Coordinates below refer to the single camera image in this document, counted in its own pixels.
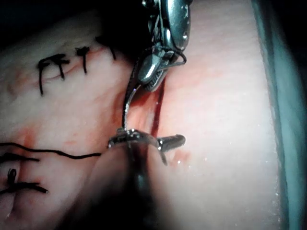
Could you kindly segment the left arm needle driver jaw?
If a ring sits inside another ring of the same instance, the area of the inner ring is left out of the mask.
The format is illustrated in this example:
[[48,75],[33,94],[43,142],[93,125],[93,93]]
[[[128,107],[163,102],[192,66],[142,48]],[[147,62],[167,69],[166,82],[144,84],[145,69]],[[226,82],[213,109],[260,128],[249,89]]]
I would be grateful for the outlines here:
[[186,138],[181,134],[158,138],[158,149],[161,152],[168,152],[183,146]]

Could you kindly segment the right arm needle driver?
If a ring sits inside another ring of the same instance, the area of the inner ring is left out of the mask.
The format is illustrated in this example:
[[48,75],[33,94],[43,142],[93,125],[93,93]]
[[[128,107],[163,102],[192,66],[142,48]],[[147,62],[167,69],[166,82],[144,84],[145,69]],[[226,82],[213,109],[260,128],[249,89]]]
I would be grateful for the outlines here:
[[143,0],[154,44],[183,51],[189,43],[191,0]]

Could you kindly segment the left arm needle driver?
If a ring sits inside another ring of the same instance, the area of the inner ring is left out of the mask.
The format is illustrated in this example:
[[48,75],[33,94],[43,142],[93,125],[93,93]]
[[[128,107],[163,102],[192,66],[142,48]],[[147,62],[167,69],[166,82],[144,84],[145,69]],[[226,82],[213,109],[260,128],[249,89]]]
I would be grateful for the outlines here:
[[157,138],[152,135],[145,133],[143,131],[139,131],[137,129],[129,129],[126,130],[124,128],[119,128],[116,131],[116,135],[109,138],[107,143],[107,148],[111,148],[116,144],[124,143],[124,142],[144,142],[150,144],[158,149],[161,149],[160,142]]

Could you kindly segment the right arm needle driver jaw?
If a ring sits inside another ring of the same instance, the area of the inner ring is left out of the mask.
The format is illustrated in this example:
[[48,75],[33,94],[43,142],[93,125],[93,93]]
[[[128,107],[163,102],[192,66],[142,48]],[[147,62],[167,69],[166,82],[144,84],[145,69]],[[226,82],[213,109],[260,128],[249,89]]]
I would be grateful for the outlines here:
[[146,91],[154,92],[158,89],[164,80],[168,69],[170,68],[171,61],[162,61],[154,65],[148,83],[144,83],[143,87]]
[[139,83],[149,82],[154,65],[162,61],[168,61],[166,54],[166,51],[154,51],[143,59],[137,75],[137,80]]

